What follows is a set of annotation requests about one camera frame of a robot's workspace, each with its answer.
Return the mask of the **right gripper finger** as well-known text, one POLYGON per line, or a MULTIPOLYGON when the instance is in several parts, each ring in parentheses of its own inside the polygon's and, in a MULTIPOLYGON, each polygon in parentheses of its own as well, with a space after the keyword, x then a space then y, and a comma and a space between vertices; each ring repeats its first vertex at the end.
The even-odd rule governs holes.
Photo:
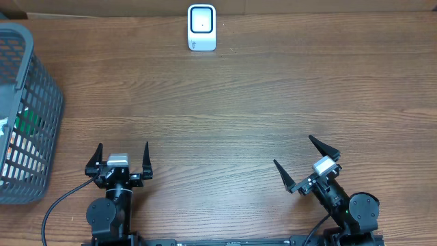
POLYGON ((274 159, 273 162, 280 173, 285 190, 289 193, 293 193, 293 188, 296 186, 296 182, 291 178, 291 176, 286 172, 286 170, 276 159, 274 159))
POLYGON ((338 149, 321 142, 313 135, 309 135, 308 138, 322 156, 328 156, 334 162, 340 159, 341 152, 338 149))

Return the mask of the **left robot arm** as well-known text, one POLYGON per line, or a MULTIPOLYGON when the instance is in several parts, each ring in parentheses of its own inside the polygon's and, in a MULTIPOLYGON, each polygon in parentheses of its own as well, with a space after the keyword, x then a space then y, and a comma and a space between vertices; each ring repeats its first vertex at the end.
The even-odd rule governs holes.
POLYGON ((103 145, 100 143, 85 166, 85 175, 96 186, 105 190, 105 196, 94 200, 86 212, 91 226, 92 245, 145 245, 143 237, 132 232, 133 189, 142 187, 144 180, 153 178, 149 146, 145 145, 142 172, 130 171, 126 153, 110 154, 104 161, 103 145))

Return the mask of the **orange tissue pack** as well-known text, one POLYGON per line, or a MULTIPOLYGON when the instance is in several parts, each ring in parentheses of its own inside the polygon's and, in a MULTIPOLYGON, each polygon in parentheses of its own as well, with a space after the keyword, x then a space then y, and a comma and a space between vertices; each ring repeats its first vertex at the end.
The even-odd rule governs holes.
POLYGON ((18 148, 20 147, 21 136, 18 133, 13 132, 10 138, 10 144, 8 147, 7 160, 17 162, 19 156, 18 148))

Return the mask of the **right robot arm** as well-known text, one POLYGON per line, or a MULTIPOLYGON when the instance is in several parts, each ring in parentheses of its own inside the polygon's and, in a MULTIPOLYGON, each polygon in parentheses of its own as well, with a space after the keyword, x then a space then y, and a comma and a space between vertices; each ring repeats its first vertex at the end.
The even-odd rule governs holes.
POLYGON ((348 195, 336 181, 342 170, 337 163, 340 150, 313 135, 309 140, 322 158, 313 164, 313 173, 301 182, 295 182, 277 160, 273 161, 287 192, 312 193, 327 212, 301 245, 383 245, 383 237, 373 234, 378 229, 379 199, 366 192, 348 195))

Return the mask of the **green lid jar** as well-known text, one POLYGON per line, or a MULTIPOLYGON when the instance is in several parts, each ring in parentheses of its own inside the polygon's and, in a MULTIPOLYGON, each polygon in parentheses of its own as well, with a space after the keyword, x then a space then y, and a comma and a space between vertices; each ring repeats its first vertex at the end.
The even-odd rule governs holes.
POLYGON ((29 135, 34 136, 35 134, 38 134, 39 128, 44 128, 44 121, 42 118, 34 113, 32 110, 29 110, 28 108, 25 108, 24 111, 21 111, 16 116, 15 121, 15 128, 17 128, 19 131, 29 135))

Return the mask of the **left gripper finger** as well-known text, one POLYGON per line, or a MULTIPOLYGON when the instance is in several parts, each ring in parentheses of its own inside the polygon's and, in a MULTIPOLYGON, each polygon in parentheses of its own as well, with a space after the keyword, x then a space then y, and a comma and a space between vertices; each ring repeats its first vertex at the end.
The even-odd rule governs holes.
POLYGON ((152 174, 152 164, 150 160, 148 142, 146 142, 144 148, 142 169, 143 169, 143 174, 152 174))
POLYGON ((102 150, 103 144, 99 143, 93 156, 90 158, 87 165, 85 166, 86 168, 97 168, 98 164, 102 161, 102 150))

